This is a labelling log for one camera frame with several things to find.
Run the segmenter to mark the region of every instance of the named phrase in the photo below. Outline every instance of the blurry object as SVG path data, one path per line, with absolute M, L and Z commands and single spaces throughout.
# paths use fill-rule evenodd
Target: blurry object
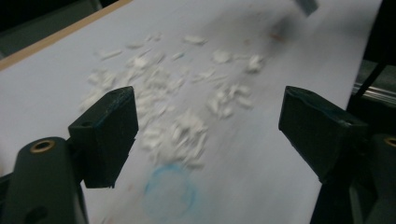
M 295 0 L 295 2 L 305 16 L 311 15 L 318 9 L 318 3 L 316 0 Z
M 377 63 L 352 100 L 359 99 L 375 82 L 387 65 L 396 65 L 396 2 L 384 0 L 375 19 L 363 59 Z
M 14 172 L 0 178 L 2 223 L 88 223 L 79 183 L 114 188 L 137 131 L 134 89 L 126 87 L 76 119 L 67 141 L 48 137 L 25 146 Z
M 323 184 L 311 224 L 396 223 L 396 137 L 312 91 L 287 87 L 279 130 Z

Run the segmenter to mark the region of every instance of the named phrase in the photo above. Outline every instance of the white fragment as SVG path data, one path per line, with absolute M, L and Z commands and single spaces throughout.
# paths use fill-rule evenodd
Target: white fragment
M 209 108 L 209 111 L 212 112 L 214 115 L 219 114 L 219 102 L 215 98 L 209 98 L 206 101 L 206 106 Z
M 183 76 L 186 76 L 190 73 L 190 68 L 188 66 L 182 66 L 180 72 Z
M 201 136 L 198 139 L 197 146 L 195 147 L 192 156 L 194 158 L 197 158 L 199 155 L 201 155 L 202 150 L 204 149 L 204 142 L 206 138 L 206 133 L 201 134 Z
M 173 112 L 175 111 L 175 107 L 173 105 L 169 105 L 168 107 L 166 107 L 166 112 Z
M 163 59 L 165 58 L 165 53 L 160 51 L 158 53 L 156 53 L 153 57 L 152 57 L 152 62 L 153 63 L 160 63 L 163 61 Z
M 252 108 L 253 107 L 253 103 L 245 97 L 241 97 L 241 96 L 237 97 L 236 102 L 244 108 Z
M 160 33 L 160 32 L 157 33 L 157 34 L 154 34 L 154 35 L 152 36 L 152 39 L 153 39 L 154 41 L 156 41 L 156 42 L 160 41 L 161 38 L 163 38 L 163 34 Z
M 128 49 L 140 49 L 143 46 L 145 46 L 145 43 L 143 43 L 143 42 L 131 42 L 129 44 L 126 44 L 126 47 Z
M 230 106 L 225 107 L 221 112 L 221 117 L 227 119 L 233 114 L 233 109 Z
M 146 38 L 145 38 L 145 41 L 150 41 L 152 39 L 152 35 L 148 35 L 148 36 L 146 36 Z
M 206 81 L 207 82 L 214 82 L 214 81 L 219 81 L 219 80 L 223 80 L 224 78 L 226 78 L 227 76 L 223 75 L 223 76 L 218 76 L 218 77 L 211 77 L 208 78 Z
M 234 54 L 233 55 L 233 59 L 234 60 L 246 60 L 249 59 L 250 56 L 246 55 L 246 54 Z
M 137 69 L 146 69 L 149 65 L 149 60 L 144 57 L 133 57 L 127 62 L 127 66 Z
M 98 50 L 96 52 L 96 54 L 101 58 L 102 61 L 106 60 L 106 59 L 109 59 L 109 58 L 112 58 L 112 57 L 115 57 L 115 56 L 117 56 L 117 55 L 119 55 L 121 53 L 122 53 L 122 50 L 120 50 L 120 49 L 115 49 L 115 50 L 112 50 L 112 51 Z
M 251 94 L 251 90 L 247 86 L 238 86 L 237 92 L 243 96 L 249 96 Z
M 183 52 L 178 52 L 178 53 L 172 55 L 172 61 L 175 61 L 175 60 L 177 60 L 177 59 L 179 59 L 179 58 L 181 58 L 183 56 L 184 56 Z
M 198 160 L 185 162 L 185 165 L 189 169 L 202 169 L 202 168 L 204 168 L 204 164 L 199 162 Z
M 207 71 L 204 71 L 202 73 L 199 73 L 196 75 L 193 79 L 192 82 L 197 82 L 197 81 L 202 81 L 204 79 L 207 79 L 215 74 L 216 70 L 214 68 L 210 68 Z
M 139 54 L 138 54 L 138 57 L 143 57 L 143 56 L 145 56 L 147 53 L 149 53 L 151 51 L 151 49 L 145 49 L 145 50 L 143 50 L 142 52 L 140 52 Z
M 214 63 L 228 63 L 233 58 L 233 55 L 225 50 L 215 50 L 212 55 L 212 61 Z
M 262 70 L 262 60 L 263 57 L 261 55 L 251 56 L 247 63 L 247 72 L 248 73 L 260 72 Z
M 173 135 L 172 135 L 172 141 L 173 142 L 177 142 L 178 141 L 178 139 L 180 138 L 180 136 L 181 136 L 181 132 L 182 132 L 183 130 L 181 129 L 181 128 L 179 128 L 179 127 L 176 127 L 175 128 L 175 130 L 174 130 L 174 132 L 173 132 Z
M 206 39 L 198 36 L 198 35 L 186 35 L 183 38 L 184 42 L 193 44 L 193 45 L 199 45 L 202 46 L 204 43 L 207 42 Z
M 161 115 L 163 115 L 163 113 L 165 113 L 167 110 L 166 110 L 166 105 L 165 106 L 163 106 L 162 108 L 160 108 L 159 110 L 158 110 L 158 116 L 161 116 Z

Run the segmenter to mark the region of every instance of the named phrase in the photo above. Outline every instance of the white flake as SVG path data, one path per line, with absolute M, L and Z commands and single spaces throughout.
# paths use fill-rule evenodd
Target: white flake
M 263 57 L 261 55 L 251 56 L 247 63 L 247 72 L 248 73 L 260 72 L 262 70 L 262 60 Z
M 177 60 L 177 59 L 179 59 L 179 58 L 181 58 L 183 56 L 184 56 L 183 52 L 178 52 L 178 53 L 172 55 L 172 61 L 175 61 L 175 60 Z
M 237 97 L 236 102 L 244 108 L 252 108 L 253 107 L 253 103 L 245 97 L 241 97 L 241 96 Z
M 163 59 L 165 58 L 165 53 L 160 51 L 158 53 L 156 53 L 153 57 L 152 57 L 152 62 L 153 63 L 160 63 L 163 61 Z
M 98 50 L 96 52 L 96 54 L 101 58 L 102 61 L 106 60 L 106 59 L 109 59 L 109 58 L 112 58 L 112 57 L 115 57 L 115 56 L 117 56 L 117 55 L 119 55 L 121 53 L 122 53 L 122 50 L 120 50 L 120 49 L 115 49 L 115 50 L 112 50 L 112 51 Z
M 198 36 L 198 35 L 186 35 L 184 36 L 184 42 L 193 44 L 193 45 L 199 45 L 202 46 L 204 43 L 207 42 L 206 39 Z
M 215 50 L 212 55 L 212 61 L 214 63 L 228 63 L 233 58 L 233 55 L 225 50 Z
M 143 42 L 131 42 L 129 44 L 126 44 L 126 47 L 128 49 L 140 49 L 143 46 L 145 46 L 145 43 L 143 43 Z

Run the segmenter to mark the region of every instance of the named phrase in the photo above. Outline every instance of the red speck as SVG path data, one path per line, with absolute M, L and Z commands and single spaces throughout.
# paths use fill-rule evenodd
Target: red speck
M 246 46 L 249 46 L 251 44 L 251 41 L 249 39 L 244 40 L 244 44 Z
M 280 35 L 269 34 L 269 36 L 278 42 L 286 43 L 286 40 Z

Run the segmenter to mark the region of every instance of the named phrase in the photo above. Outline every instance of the beige border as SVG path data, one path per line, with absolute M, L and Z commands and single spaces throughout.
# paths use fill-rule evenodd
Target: beige border
M 31 45 L 25 49 L 22 49 L 18 52 L 15 52 L 15 53 L 9 55 L 8 57 L 6 57 L 5 59 L 0 61 L 0 71 L 10 67 L 14 63 L 17 63 L 17 62 L 33 55 L 33 54 L 39 52 L 43 48 L 46 48 L 46 47 L 56 43 L 58 40 L 74 33 L 75 31 L 90 24 L 91 22 L 104 17 L 108 13 L 116 10 L 119 7 L 125 6 L 126 4 L 128 4 L 130 2 L 132 2 L 132 0 L 119 0 L 112 5 L 105 7 L 103 9 L 91 14 L 90 16 L 82 19 L 81 21 L 78 21 L 78 22 L 62 29 L 61 31 L 59 31 L 55 34 L 50 35 L 50 36 L 34 43 L 33 45 Z

